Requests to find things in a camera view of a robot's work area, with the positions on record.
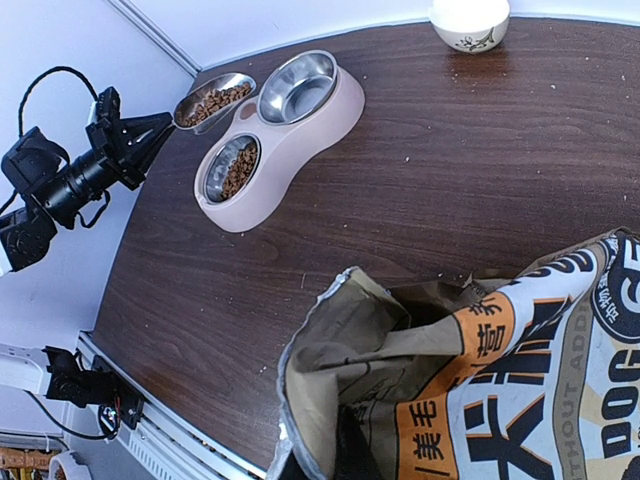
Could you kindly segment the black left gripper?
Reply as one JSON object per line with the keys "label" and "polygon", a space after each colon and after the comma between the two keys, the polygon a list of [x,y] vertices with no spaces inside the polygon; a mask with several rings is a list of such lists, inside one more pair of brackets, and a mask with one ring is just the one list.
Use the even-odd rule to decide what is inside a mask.
{"label": "black left gripper", "polygon": [[101,119],[86,127],[98,165],[129,190],[136,190],[144,181],[172,132],[173,118],[168,112]]}

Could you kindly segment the pet food bag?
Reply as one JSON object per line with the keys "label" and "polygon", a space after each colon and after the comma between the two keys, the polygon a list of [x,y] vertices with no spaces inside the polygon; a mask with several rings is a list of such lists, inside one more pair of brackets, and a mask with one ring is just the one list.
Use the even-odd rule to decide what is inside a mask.
{"label": "pet food bag", "polygon": [[460,287],[349,268],[284,349],[277,393],[271,479],[635,479],[639,238]]}

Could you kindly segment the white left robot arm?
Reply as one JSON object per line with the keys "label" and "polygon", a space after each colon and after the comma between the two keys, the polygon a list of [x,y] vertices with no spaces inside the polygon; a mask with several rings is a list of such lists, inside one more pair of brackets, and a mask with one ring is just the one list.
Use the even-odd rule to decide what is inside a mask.
{"label": "white left robot arm", "polygon": [[2,173],[24,201],[1,216],[1,273],[41,261],[59,226],[93,227],[110,203],[110,187],[136,190],[173,129],[167,112],[105,115],[86,127],[90,149],[73,161],[39,128],[29,130],[1,160]]}

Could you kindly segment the pink double pet feeder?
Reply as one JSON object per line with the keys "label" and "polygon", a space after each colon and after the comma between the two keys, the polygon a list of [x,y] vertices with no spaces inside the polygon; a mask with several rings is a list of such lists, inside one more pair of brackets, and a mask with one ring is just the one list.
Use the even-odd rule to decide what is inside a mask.
{"label": "pink double pet feeder", "polygon": [[[194,180],[194,197],[204,214],[221,229],[246,232],[265,221],[283,200],[291,182],[313,157],[341,141],[357,124],[365,106],[359,82],[338,65],[336,87],[315,113],[291,125],[263,122],[258,97],[245,101],[234,113],[224,135],[202,158]],[[215,152],[237,135],[250,134],[261,144],[261,158],[249,183],[223,203],[208,202],[204,179]]]}

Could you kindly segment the front steel feeder bowl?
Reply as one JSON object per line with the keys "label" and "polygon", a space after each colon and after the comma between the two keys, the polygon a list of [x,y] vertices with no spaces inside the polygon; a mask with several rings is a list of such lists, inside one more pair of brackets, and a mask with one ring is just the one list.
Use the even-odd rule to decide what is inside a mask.
{"label": "front steel feeder bowl", "polygon": [[220,147],[207,168],[204,194],[217,204],[237,195],[252,179],[261,158],[261,144],[250,134],[237,135]]}

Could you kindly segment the steel feeder bowl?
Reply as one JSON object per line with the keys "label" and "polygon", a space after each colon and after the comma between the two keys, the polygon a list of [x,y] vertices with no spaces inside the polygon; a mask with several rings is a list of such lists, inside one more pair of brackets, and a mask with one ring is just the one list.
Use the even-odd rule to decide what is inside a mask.
{"label": "steel feeder bowl", "polygon": [[261,158],[261,144],[250,134],[237,135],[220,147],[207,168],[204,194],[217,204],[237,195],[252,179]]}
{"label": "steel feeder bowl", "polygon": [[264,82],[257,101],[258,115],[271,125],[306,119],[330,98],[337,78],[338,65],[331,53],[302,52],[281,64]]}

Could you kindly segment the rear steel feeder bowl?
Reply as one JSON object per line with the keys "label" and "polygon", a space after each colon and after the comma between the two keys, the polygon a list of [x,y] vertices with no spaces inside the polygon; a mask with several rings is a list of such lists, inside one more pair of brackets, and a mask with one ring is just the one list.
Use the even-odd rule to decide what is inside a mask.
{"label": "rear steel feeder bowl", "polygon": [[330,98],[337,78],[338,65],[331,53],[302,52],[281,64],[264,82],[257,101],[258,115],[271,125],[306,119]]}

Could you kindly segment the white triple bowl outside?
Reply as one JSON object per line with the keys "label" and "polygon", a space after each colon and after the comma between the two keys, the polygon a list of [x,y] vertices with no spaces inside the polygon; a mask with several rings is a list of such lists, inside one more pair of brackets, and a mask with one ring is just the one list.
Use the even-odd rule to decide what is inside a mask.
{"label": "white triple bowl outside", "polygon": [[53,456],[49,462],[49,480],[92,480],[90,469],[77,458],[77,452],[68,450]]}

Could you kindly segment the white floral ceramic bowl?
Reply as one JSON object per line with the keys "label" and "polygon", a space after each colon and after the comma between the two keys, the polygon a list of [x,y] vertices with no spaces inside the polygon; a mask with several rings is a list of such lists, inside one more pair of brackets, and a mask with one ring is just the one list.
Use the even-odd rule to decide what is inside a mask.
{"label": "white floral ceramic bowl", "polygon": [[452,49],[479,54],[504,39],[511,8],[506,0],[433,1],[429,20],[439,38]]}

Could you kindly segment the left aluminium frame post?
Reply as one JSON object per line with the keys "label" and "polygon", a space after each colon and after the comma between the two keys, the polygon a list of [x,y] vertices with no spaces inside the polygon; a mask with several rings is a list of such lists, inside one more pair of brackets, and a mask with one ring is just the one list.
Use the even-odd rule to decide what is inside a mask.
{"label": "left aluminium frame post", "polygon": [[202,67],[193,57],[137,7],[133,1],[106,0],[106,3],[192,79],[195,79],[202,71]]}

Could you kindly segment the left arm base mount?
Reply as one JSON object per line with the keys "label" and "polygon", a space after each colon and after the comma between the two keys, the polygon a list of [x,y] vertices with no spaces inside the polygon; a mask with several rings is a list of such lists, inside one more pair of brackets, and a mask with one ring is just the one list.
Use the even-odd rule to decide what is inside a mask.
{"label": "left arm base mount", "polygon": [[80,353],[72,354],[57,347],[45,347],[48,364],[44,396],[49,400],[67,401],[78,408],[98,407],[98,435],[84,434],[58,422],[45,408],[42,410],[54,424],[69,435],[89,441],[113,440],[122,426],[134,430],[142,418],[144,396],[97,355],[90,369],[79,361]]}

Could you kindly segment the front aluminium rail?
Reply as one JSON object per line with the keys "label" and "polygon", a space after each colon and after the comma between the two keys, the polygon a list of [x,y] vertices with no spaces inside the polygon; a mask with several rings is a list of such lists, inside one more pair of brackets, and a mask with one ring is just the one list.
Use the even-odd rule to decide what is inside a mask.
{"label": "front aluminium rail", "polygon": [[102,358],[144,398],[141,419],[117,441],[156,479],[264,479],[266,471],[215,441],[156,399],[118,367],[88,332],[78,337],[85,362]]}

